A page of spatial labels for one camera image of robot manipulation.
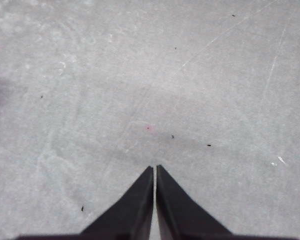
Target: scratch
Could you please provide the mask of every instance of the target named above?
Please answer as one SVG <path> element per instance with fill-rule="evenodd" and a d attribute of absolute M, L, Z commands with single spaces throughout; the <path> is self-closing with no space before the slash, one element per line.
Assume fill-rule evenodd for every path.
<path fill-rule="evenodd" d="M 259 12 L 261 12 L 262 10 L 268 8 L 271 4 L 277 2 L 278 0 L 274 0 L 270 3 L 268 3 L 266 6 L 260 8 L 259 10 L 257 10 L 253 15 L 249 15 L 244 17 L 241 21 L 237 22 L 236 24 L 234 24 L 233 26 L 227 28 L 225 31 L 221 32 L 218 36 L 216 36 L 214 39 L 212 39 L 210 42 L 208 42 L 208 44 L 206 44 L 203 48 L 201 48 L 195 55 L 193 55 L 192 57 L 190 57 L 187 61 L 185 61 L 182 66 L 172 75 L 176 75 L 182 68 L 184 68 L 189 62 L 191 62 L 193 59 L 195 59 L 197 56 L 199 56 L 205 49 L 207 49 L 213 42 L 215 42 L 217 39 L 219 39 L 221 36 L 225 35 L 227 32 L 229 32 L 230 30 L 232 30 L 233 28 L 235 28 L 236 26 L 240 25 L 242 22 L 244 22 L 245 20 L 255 16 L 256 14 L 258 14 Z"/>
<path fill-rule="evenodd" d="M 284 165 L 287 165 L 286 162 L 282 159 L 282 157 L 278 156 L 278 159 L 279 159 Z"/>
<path fill-rule="evenodd" d="M 283 30 L 281 32 L 281 37 L 280 37 L 279 42 L 278 42 L 278 51 L 277 51 L 277 54 L 275 55 L 275 57 L 273 58 L 272 66 L 271 66 L 271 69 L 270 69 L 270 72 L 269 72 L 269 76 L 268 76 L 268 78 L 267 78 L 267 80 L 265 82 L 264 90 L 262 92 L 261 101 L 266 97 L 266 93 L 267 93 L 267 90 L 268 90 L 268 87 L 269 87 L 269 83 L 271 81 L 271 78 L 272 78 L 272 75 L 273 75 L 273 72 L 274 72 L 274 69 L 275 69 L 277 58 L 278 58 L 278 56 L 281 53 L 281 48 L 282 48 L 282 44 L 283 44 L 283 38 L 284 38 L 284 36 L 286 34 L 287 25 L 290 23 L 290 20 L 291 20 L 292 16 L 293 16 L 293 14 L 291 14 L 291 16 L 289 17 L 288 21 L 285 23 L 284 28 L 283 28 Z"/>

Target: black plastic part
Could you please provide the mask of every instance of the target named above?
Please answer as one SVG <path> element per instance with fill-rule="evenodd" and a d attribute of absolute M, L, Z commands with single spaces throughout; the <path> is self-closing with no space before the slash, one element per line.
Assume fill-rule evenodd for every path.
<path fill-rule="evenodd" d="M 105 213 L 80 235 L 22 236 L 19 240 L 148 240 L 154 202 L 154 171 L 148 167 Z"/>
<path fill-rule="evenodd" d="M 161 240 L 293 240 L 233 235 L 195 203 L 161 165 L 156 168 L 156 208 Z"/>

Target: concrete floor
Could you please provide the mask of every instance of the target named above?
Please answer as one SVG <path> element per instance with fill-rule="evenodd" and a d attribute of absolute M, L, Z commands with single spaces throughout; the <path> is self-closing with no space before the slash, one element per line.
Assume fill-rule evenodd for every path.
<path fill-rule="evenodd" d="M 156 164 L 300 238 L 300 1 L 0 0 L 0 240 L 78 233 Z"/>

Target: white scratch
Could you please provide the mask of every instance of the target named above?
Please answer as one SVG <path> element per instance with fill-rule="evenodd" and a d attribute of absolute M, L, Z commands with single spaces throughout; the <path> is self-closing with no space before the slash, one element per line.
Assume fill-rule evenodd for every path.
<path fill-rule="evenodd" d="M 280 37 L 280 40 L 278 42 L 278 52 L 277 54 L 275 55 L 275 57 L 273 58 L 273 61 L 272 61 L 272 66 L 271 66 L 271 69 L 270 69 L 270 72 L 269 72 L 269 76 L 265 82 L 265 86 L 264 86 L 264 90 L 263 90 L 263 93 L 262 93 L 262 100 L 265 98 L 266 96 L 266 93 L 267 93 L 267 90 L 268 90 L 268 87 L 269 87 L 269 83 L 270 83 L 270 80 L 272 78 L 272 74 L 274 72 L 274 69 L 275 69 L 275 65 L 276 65 L 276 62 L 277 62 L 277 58 L 281 52 L 281 47 L 282 47 L 282 40 L 286 34 L 286 29 L 287 29 L 287 25 L 288 23 L 290 23 L 290 19 L 291 19 L 291 16 L 289 18 L 289 20 L 287 21 L 287 23 L 285 24 L 282 32 L 281 32 L 281 37 Z"/>
<path fill-rule="evenodd" d="M 190 61 L 192 61 L 197 56 L 199 56 L 205 49 L 207 49 L 214 41 L 216 41 L 217 39 L 219 39 L 221 36 L 225 35 L 227 32 L 229 32 L 230 30 L 232 30 L 233 28 L 235 28 L 236 26 L 238 26 L 239 24 L 241 24 L 243 21 L 245 21 L 245 20 L 247 20 L 247 19 L 255 16 L 256 14 L 258 14 L 259 12 L 261 12 L 263 9 L 266 9 L 271 4 L 273 4 L 273 3 L 277 2 L 277 1 L 278 0 L 274 0 L 274 1 L 270 2 L 270 3 L 268 3 L 266 6 L 260 8 L 259 10 L 257 10 L 253 15 L 244 17 L 241 21 L 237 22 L 233 26 L 231 26 L 231 27 L 227 28 L 225 31 L 221 32 L 218 36 L 216 36 L 214 39 L 212 39 L 210 42 L 208 42 L 208 44 L 206 44 L 203 48 L 201 48 L 195 55 L 193 55 L 187 61 L 185 61 L 182 64 L 182 66 L 172 76 L 176 75 L 183 67 L 185 67 Z"/>
<path fill-rule="evenodd" d="M 279 159 L 284 165 L 287 165 L 286 162 L 282 159 L 282 157 L 278 156 L 278 159 Z"/>

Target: gray floor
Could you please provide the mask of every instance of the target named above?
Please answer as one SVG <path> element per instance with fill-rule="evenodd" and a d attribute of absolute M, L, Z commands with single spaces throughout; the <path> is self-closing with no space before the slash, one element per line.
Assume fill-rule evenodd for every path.
<path fill-rule="evenodd" d="M 300 238 L 300 1 L 0 0 L 0 240 L 78 233 L 156 164 Z"/>

